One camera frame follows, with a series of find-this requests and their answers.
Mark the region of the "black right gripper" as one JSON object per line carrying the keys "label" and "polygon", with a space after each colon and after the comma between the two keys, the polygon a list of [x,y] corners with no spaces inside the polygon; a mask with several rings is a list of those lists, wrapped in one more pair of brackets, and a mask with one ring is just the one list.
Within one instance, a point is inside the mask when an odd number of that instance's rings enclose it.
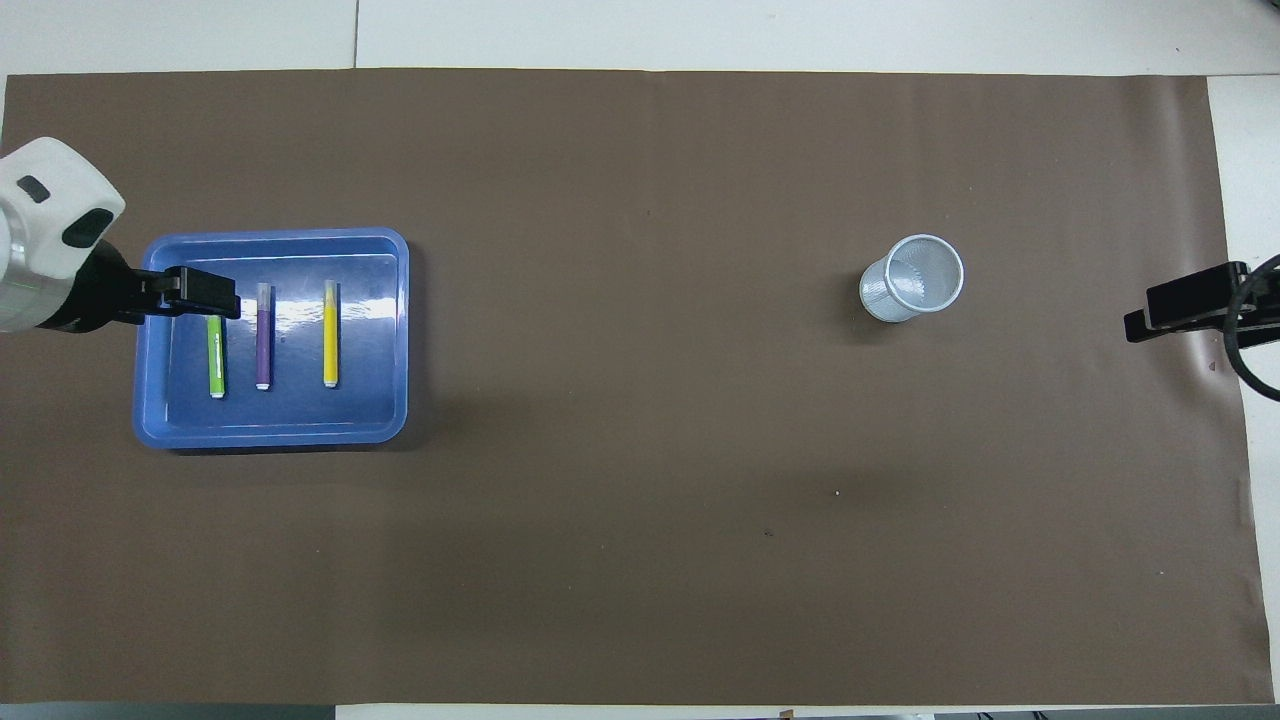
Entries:
{"label": "black right gripper", "polygon": [[[1125,338],[1146,342],[1166,334],[1221,331],[1228,305],[1247,274],[1244,263],[1222,263],[1146,290],[1146,304],[1124,315]],[[1235,319],[1236,346],[1261,346],[1279,340],[1279,292],[1251,291]]]}

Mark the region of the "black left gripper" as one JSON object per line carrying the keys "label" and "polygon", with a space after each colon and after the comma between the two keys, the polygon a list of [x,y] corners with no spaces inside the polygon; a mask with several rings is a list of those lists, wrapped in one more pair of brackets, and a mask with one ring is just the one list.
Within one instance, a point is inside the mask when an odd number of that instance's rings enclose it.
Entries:
{"label": "black left gripper", "polygon": [[241,297],[233,278],[192,266],[141,270],[104,240],[90,252],[65,301],[45,320],[45,327],[87,333],[111,322],[141,325],[146,316],[175,316],[178,311],[168,304],[177,292],[183,313],[241,318]]}

